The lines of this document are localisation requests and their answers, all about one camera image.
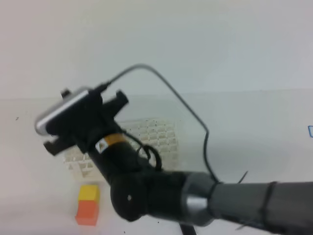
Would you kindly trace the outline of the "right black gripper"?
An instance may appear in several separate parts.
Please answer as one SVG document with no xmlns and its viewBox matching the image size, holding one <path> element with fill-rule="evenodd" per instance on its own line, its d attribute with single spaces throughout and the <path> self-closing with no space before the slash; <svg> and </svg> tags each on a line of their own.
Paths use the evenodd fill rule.
<svg viewBox="0 0 313 235">
<path fill-rule="evenodd" d="M 62 99 L 70 94 L 69 89 L 61 91 Z M 90 90 L 85 98 L 48 124 L 48 136 L 56 139 L 44 142 L 44 147 L 53 156 L 75 145 L 83 153 L 90 151 L 105 134 L 118 132 L 114 118 L 127 103 L 122 91 L 103 102 L 100 91 Z"/>
</svg>

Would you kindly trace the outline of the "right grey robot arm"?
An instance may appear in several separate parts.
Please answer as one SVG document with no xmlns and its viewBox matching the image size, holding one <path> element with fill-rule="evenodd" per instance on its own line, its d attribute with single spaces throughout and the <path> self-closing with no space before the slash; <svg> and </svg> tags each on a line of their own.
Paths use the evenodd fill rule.
<svg viewBox="0 0 313 235">
<path fill-rule="evenodd" d="M 127 141 L 115 122 L 128 103 L 118 92 L 104 102 L 99 89 L 66 91 L 58 104 L 37 119 L 35 129 L 46 150 L 57 155 L 77 146 L 87 153 L 110 185 L 117 214 L 130 222 L 142 216 L 206 226 L 222 219 L 274 234 L 313 232 L 313 185 L 296 183 L 220 183 L 203 172 L 162 170 L 151 165 Z"/>
</svg>

